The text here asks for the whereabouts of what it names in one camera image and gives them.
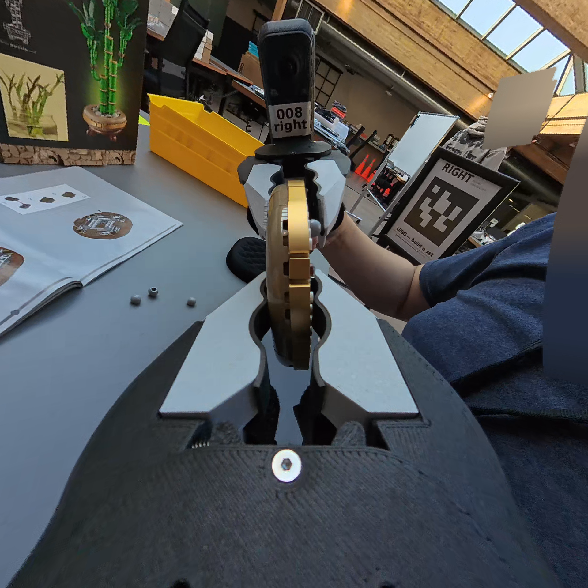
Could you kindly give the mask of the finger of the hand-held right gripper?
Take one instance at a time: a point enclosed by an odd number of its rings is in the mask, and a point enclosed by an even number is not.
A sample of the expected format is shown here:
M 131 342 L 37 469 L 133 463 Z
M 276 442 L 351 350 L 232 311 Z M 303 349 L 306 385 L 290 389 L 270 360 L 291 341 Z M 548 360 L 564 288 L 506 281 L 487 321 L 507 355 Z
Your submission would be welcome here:
M 340 216 L 345 186 L 345 158 L 319 158 L 305 164 L 309 220 L 317 219 L 322 225 L 318 244 L 325 241 Z
M 244 163 L 243 187 L 247 200 L 247 220 L 266 239 L 270 196 L 282 183 L 282 166 L 271 163 Z

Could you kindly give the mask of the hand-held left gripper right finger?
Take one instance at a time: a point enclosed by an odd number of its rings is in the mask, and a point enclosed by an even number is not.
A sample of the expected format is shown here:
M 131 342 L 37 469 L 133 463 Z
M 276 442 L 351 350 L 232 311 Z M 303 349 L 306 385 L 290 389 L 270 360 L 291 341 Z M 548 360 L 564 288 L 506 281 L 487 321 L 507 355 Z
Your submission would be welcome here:
M 336 428 L 348 422 L 419 415 L 379 323 L 322 271 L 315 273 L 312 326 L 318 335 L 312 370 L 322 391 L 320 412 Z

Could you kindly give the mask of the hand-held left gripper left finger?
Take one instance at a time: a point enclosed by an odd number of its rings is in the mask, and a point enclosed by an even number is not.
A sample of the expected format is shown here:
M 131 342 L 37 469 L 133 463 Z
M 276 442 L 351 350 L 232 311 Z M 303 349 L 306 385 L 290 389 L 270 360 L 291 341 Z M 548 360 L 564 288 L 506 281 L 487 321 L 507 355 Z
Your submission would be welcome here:
M 229 422 L 246 442 L 272 442 L 269 330 L 262 273 L 206 317 L 159 415 Z

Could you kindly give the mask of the gold round lego base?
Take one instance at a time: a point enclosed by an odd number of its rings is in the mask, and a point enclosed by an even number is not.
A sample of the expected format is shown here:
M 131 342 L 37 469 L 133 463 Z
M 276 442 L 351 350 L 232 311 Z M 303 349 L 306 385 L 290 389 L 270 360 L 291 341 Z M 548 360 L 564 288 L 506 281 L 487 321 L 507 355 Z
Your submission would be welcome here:
M 275 187 L 266 227 L 266 298 L 276 354 L 307 370 L 312 347 L 311 229 L 305 183 Z

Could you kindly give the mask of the person's right forearm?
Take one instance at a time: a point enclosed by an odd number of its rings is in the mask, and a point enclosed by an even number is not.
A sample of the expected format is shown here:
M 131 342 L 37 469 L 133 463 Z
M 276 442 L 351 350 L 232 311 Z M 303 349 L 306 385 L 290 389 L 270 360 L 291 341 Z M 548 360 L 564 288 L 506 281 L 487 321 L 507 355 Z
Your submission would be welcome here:
M 430 308 L 420 286 L 423 266 L 378 246 L 363 231 L 347 250 L 321 251 L 349 290 L 368 308 L 407 322 Z

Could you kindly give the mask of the lego instruction booklet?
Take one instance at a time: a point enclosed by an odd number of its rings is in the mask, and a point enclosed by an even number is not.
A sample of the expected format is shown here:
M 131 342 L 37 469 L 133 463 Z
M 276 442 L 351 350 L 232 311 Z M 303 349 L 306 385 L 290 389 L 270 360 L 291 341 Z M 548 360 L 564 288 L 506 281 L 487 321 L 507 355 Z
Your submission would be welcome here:
M 82 167 L 1 178 L 1 335 L 182 225 Z

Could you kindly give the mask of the black lego set box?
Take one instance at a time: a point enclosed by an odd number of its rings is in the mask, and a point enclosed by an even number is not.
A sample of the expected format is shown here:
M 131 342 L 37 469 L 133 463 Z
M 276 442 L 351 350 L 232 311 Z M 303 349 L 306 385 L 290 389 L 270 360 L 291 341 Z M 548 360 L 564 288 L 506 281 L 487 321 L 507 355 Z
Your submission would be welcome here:
M 1 162 L 133 165 L 148 1 L 1 1 Z

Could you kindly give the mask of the person's right hand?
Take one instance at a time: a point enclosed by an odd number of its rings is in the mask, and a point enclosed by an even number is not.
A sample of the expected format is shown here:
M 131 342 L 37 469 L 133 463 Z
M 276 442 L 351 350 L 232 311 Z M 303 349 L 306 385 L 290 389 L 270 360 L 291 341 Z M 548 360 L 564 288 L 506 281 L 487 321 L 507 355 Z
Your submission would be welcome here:
M 360 227 L 358 227 L 347 212 L 343 211 L 342 215 L 337 219 L 333 230 L 331 230 L 322 244 L 317 244 L 316 249 L 319 251 L 327 249 L 347 250 L 357 245 L 361 235 L 362 231 Z

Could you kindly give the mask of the cardboard box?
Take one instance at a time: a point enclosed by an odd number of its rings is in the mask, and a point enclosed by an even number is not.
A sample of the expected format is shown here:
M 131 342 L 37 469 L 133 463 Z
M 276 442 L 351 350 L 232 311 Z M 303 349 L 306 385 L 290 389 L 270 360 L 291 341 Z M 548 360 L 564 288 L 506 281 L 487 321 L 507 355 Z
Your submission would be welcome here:
M 252 85 L 263 88 L 261 65 L 256 55 L 249 51 L 244 53 L 239 63 L 238 72 L 250 80 Z

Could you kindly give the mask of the black wrist rest pad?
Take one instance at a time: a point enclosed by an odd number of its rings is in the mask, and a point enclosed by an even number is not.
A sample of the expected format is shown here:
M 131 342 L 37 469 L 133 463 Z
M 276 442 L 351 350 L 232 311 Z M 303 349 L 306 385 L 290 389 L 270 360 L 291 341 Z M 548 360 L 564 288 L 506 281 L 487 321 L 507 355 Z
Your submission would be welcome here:
M 226 266 L 244 283 L 252 282 L 266 271 L 266 242 L 251 236 L 237 240 L 226 256 Z

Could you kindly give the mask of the yellow plastic bin stack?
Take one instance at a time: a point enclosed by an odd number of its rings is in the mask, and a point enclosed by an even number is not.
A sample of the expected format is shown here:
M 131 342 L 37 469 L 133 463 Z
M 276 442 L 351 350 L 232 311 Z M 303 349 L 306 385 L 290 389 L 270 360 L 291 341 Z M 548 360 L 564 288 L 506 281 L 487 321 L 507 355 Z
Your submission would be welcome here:
M 198 102 L 149 100 L 150 150 L 246 208 L 238 166 L 263 143 Z

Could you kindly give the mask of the white whiteboard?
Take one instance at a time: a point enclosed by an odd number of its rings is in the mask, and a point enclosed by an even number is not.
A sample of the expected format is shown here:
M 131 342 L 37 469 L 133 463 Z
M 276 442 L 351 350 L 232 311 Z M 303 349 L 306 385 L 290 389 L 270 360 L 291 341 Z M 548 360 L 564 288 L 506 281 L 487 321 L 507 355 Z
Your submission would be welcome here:
M 413 176 L 458 120 L 455 115 L 418 112 L 391 151 L 386 167 L 401 175 Z

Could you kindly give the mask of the framed marker sign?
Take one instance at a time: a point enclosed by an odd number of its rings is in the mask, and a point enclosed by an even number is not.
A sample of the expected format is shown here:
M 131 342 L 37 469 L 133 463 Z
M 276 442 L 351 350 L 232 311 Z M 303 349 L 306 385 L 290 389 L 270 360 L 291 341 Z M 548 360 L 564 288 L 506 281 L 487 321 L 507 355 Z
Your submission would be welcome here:
M 376 243 L 413 265 L 451 256 L 519 183 L 439 146 L 401 190 Z

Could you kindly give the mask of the black office chair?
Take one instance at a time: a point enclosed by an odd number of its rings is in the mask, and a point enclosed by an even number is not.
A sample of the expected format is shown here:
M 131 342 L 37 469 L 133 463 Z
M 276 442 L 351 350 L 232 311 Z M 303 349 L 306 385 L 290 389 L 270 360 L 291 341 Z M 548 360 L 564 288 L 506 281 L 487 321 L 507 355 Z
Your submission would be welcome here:
M 189 1 L 181 1 L 165 39 L 150 57 L 156 66 L 146 68 L 143 73 L 145 94 L 162 95 L 190 100 L 190 70 L 197 52 L 208 30 L 209 20 L 204 18 Z

